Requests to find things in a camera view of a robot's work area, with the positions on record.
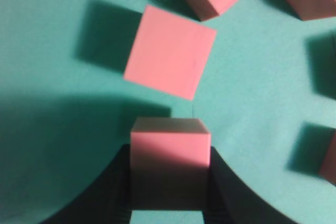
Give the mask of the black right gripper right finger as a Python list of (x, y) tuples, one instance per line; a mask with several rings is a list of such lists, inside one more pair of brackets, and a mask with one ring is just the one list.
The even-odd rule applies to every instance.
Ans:
[(204, 223), (294, 223), (251, 190), (211, 147)]

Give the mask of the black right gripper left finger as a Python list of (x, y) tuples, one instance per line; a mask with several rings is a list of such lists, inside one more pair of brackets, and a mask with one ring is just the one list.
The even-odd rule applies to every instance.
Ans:
[(130, 223), (130, 145), (77, 198), (43, 223)]

